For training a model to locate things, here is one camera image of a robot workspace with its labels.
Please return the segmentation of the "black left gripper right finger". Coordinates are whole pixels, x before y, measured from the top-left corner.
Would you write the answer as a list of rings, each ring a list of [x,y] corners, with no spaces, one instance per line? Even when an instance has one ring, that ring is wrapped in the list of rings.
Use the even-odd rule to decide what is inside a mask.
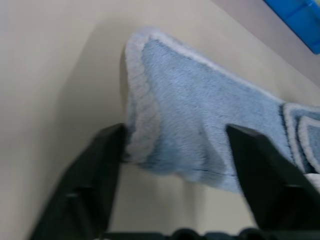
[[[320,192],[263,134],[226,126],[233,162],[257,226],[265,231],[320,231]]]

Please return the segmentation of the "blue plastic bin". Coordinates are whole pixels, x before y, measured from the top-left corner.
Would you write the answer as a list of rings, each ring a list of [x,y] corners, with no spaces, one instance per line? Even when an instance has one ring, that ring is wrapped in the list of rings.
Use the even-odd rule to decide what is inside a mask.
[[[320,0],[263,0],[315,54],[320,54]]]

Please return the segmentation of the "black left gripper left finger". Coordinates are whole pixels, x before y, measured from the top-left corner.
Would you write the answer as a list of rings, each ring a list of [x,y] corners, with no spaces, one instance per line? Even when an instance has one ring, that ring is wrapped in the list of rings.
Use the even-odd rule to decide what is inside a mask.
[[[95,240],[108,229],[126,141],[122,123],[98,132],[65,170],[29,240]]]

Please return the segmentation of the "light blue terry towel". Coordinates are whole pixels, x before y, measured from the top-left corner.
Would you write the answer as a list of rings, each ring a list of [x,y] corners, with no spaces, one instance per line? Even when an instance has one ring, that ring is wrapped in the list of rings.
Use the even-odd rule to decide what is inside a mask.
[[[125,62],[129,162],[236,193],[234,124],[269,137],[320,191],[320,107],[277,98],[156,28],[131,35]]]

